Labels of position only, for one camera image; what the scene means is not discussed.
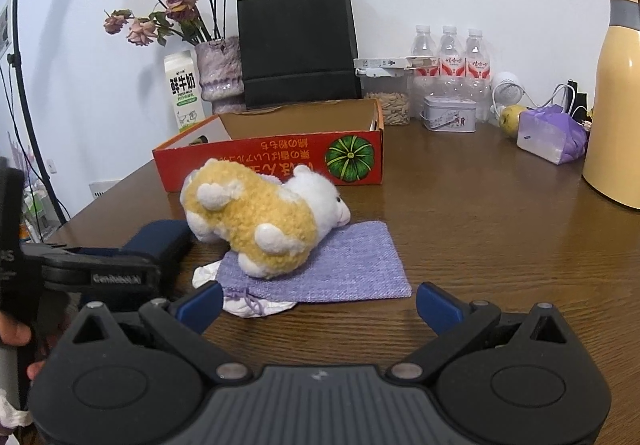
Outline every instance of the wooden table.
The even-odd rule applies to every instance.
[[[384,184],[341,192],[353,221],[385,220],[415,288],[433,281],[505,311],[537,301],[560,307],[604,372],[613,406],[600,445],[640,436],[640,214],[594,192],[582,162],[556,167],[517,149],[498,129],[385,132]],[[116,185],[58,234],[73,245],[118,246],[144,224],[182,218],[153,162]],[[222,257],[196,245],[179,289],[197,265]],[[414,299],[299,305],[243,320],[224,313],[207,337],[256,368],[270,362],[377,362],[387,367],[433,334]]]

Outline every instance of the yellow kettle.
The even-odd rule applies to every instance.
[[[593,125],[582,175],[640,209],[640,0],[611,0],[596,75]]]

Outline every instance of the stuffed animal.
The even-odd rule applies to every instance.
[[[228,241],[240,268],[264,279],[298,268],[351,219],[335,186],[305,165],[282,184],[236,162],[209,160],[187,178],[180,203],[200,241]]]

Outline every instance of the purple vase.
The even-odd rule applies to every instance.
[[[202,100],[211,102],[214,114],[246,111],[239,38],[203,42],[195,50]]]

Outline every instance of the green pumpkin illustration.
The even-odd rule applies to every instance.
[[[324,155],[329,172],[342,181],[362,180],[373,169],[373,146],[355,135],[338,138]]]

